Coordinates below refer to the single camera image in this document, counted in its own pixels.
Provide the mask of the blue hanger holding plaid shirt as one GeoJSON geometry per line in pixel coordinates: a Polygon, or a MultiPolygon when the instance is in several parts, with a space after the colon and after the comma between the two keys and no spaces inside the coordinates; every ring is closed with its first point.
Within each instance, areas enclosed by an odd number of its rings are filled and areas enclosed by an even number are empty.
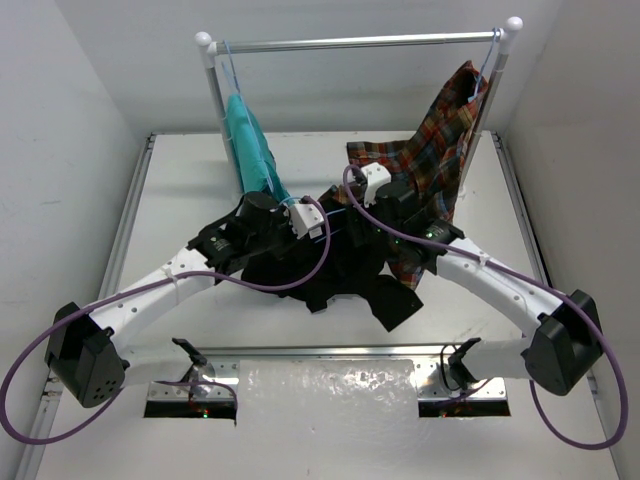
{"type": "Polygon", "coordinates": [[[487,65],[489,63],[489,60],[492,57],[493,51],[496,47],[496,45],[499,43],[499,37],[501,35],[501,29],[498,27],[494,27],[492,29],[492,38],[491,38],[491,42],[490,42],[490,46],[489,49],[486,53],[486,56],[483,60],[483,63],[480,67],[480,69],[478,70],[477,74],[474,76],[474,88],[472,91],[472,94],[468,97],[468,101],[471,102],[473,100],[475,100],[479,94],[479,90],[482,84],[482,81],[484,79],[484,73],[485,70],[487,68],[487,65]]]}

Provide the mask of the white foam front panel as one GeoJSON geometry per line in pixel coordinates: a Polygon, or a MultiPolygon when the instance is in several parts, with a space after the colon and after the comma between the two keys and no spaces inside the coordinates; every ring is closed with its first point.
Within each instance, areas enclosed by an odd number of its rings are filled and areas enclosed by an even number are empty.
{"type": "Polygon", "coordinates": [[[42,479],[613,479],[606,451],[555,439],[524,382],[510,415],[423,418],[408,361],[244,361],[235,420],[147,418],[125,390],[49,446],[42,479]]]}

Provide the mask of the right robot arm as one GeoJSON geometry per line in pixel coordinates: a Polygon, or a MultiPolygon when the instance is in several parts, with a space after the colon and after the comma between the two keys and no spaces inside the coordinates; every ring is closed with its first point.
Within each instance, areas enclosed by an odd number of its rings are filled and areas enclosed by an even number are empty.
{"type": "Polygon", "coordinates": [[[435,276],[483,300],[521,332],[517,340],[471,338],[448,358],[446,377],[461,388],[494,377],[525,379],[567,395],[605,352],[595,300],[567,295],[488,256],[457,227],[429,220],[399,181],[367,183],[353,207],[435,276]]]}

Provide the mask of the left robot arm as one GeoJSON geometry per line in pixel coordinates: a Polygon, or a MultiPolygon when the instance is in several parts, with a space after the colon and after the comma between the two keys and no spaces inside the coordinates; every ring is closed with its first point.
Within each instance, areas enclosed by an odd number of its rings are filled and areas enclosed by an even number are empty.
{"type": "Polygon", "coordinates": [[[45,363],[84,408],[108,402],[130,385],[180,382],[205,359],[186,340],[136,346],[146,328],[190,297],[243,270],[262,254],[282,255],[307,233],[305,205],[249,192],[229,214],[204,226],[161,267],[123,291],[54,317],[45,363]]]}

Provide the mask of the aluminium rail frame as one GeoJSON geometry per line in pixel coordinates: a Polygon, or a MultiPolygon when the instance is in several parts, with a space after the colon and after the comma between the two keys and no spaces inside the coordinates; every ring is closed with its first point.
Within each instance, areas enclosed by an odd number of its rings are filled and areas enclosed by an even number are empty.
{"type": "MultiPolygon", "coordinates": [[[[102,293],[128,285],[155,269],[203,225],[232,207],[224,179],[225,154],[215,134],[153,137],[138,161],[102,293]]],[[[445,280],[427,277],[419,288],[425,307],[393,333],[370,316],[367,305],[341,298],[312,316],[300,304],[231,285],[207,291],[176,309],[144,337],[154,342],[183,336],[201,347],[229,347],[241,357],[250,346],[398,345],[504,339],[517,330],[494,309],[445,280]]],[[[413,384],[423,362],[411,364],[413,384]]],[[[47,447],[28,448],[18,477],[38,472],[47,447]]]]}

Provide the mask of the plaid flannel shirt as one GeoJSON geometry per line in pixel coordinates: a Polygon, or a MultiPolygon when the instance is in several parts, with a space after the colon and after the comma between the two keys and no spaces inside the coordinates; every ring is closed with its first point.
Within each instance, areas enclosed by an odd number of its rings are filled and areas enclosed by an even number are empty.
{"type": "Polygon", "coordinates": [[[453,221],[472,128],[488,81],[468,60],[446,81],[413,136],[391,142],[349,142],[348,162],[378,163],[417,195],[429,223],[453,221]]]}

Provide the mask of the blue wire hanger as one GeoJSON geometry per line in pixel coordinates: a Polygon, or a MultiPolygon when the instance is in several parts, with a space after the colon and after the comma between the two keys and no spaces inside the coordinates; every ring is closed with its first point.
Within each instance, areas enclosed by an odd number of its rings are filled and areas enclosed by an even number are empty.
{"type": "MultiPolygon", "coordinates": [[[[288,207],[289,205],[293,204],[293,203],[303,203],[303,202],[302,202],[302,198],[300,198],[300,197],[287,197],[287,198],[285,198],[284,200],[282,200],[282,201],[280,202],[280,205],[284,207],[284,214],[285,214],[285,216],[288,218],[288,221],[289,221],[289,216],[288,216],[287,207],[288,207]]],[[[320,212],[321,212],[321,214],[322,214],[323,218],[324,218],[324,217],[330,218],[332,215],[336,215],[336,214],[338,214],[338,213],[344,213],[344,212],[345,212],[345,209],[344,209],[344,208],[341,208],[341,209],[338,209],[338,210],[334,210],[334,211],[330,211],[330,212],[328,212],[328,213],[323,213],[321,209],[319,209],[319,210],[320,210],[320,212]]],[[[326,228],[325,228],[325,224],[326,224],[326,222],[324,221],[323,233],[321,234],[321,236],[320,236],[320,237],[318,237],[318,238],[316,238],[316,239],[311,239],[311,240],[320,240],[321,238],[323,238],[323,237],[326,235],[326,228]]]]}

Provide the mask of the black shirt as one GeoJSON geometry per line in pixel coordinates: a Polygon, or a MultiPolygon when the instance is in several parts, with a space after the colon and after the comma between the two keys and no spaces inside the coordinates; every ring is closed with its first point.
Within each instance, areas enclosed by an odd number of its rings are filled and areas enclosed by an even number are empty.
{"type": "MultiPolygon", "coordinates": [[[[321,199],[326,213],[344,208],[335,200],[321,199]]],[[[330,218],[331,245],[328,256],[316,275],[306,283],[278,291],[305,304],[312,313],[325,310],[336,296],[355,296],[365,300],[372,315],[390,332],[423,307],[410,287],[382,272],[388,250],[380,247],[355,248],[346,231],[344,213],[330,218]]],[[[263,286],[292,283],[310,273],[320,259],[325,238],[305,239],[282,259],[270,254],[253,258],[242,271],[241,279],[263,286]]]]}

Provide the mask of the white metal clothes rack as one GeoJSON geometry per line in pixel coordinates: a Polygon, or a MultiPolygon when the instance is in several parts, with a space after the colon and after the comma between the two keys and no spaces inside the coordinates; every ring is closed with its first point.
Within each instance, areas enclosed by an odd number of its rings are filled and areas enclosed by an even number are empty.
{"type": "Polygon", "coordinates": [[[472,133],[468,143],[466,153],[466,163],[462,169],[461,178],[465,179],[471,166],[472,159],[480,142],[482,131],[491,106],[493,104],[498,86],[503,76],[503,72],[518,34],[524,27],[524,21],[518,16],[512,16],[505,21],[505,24],[492,31],[482,32],[459,32],[459,33],[432,33],[432,34],[406,34],[406,35],[386,35],[368,37],[346,37],[327,38],[313,40],[278,40],[278,41],[255,41],[255,42],[233,42],[229,45],[222,41],[215,41],[206,32],[198,32],[194,36],[205,75],[209,85],[210,94],[214,104],[214,111],[219,126],[224,145],[229,172],[231,177],[232,192],[240,194],[242,192],[241,175],[235,166],[235,155],[232,147],[231,136],[228,133],[226,120],[226,108],[222,97],[221,87],[218,79],[216,60],[220,56],[231,56],[237,54],[257,54],[271,52],[295,52],[314,50],[338,50],[338,49],[359,49],[359,48],[380,48],[380,47],[406,47],[406,46],[426,46],[426,45],[448,45],[448,44],[468,44],[484,43],[490,44],[491,53],[496,56],[491,70],[488,87],[484,94],[483,101],[478,110],[478,117],[474,122],[472,133]]]}

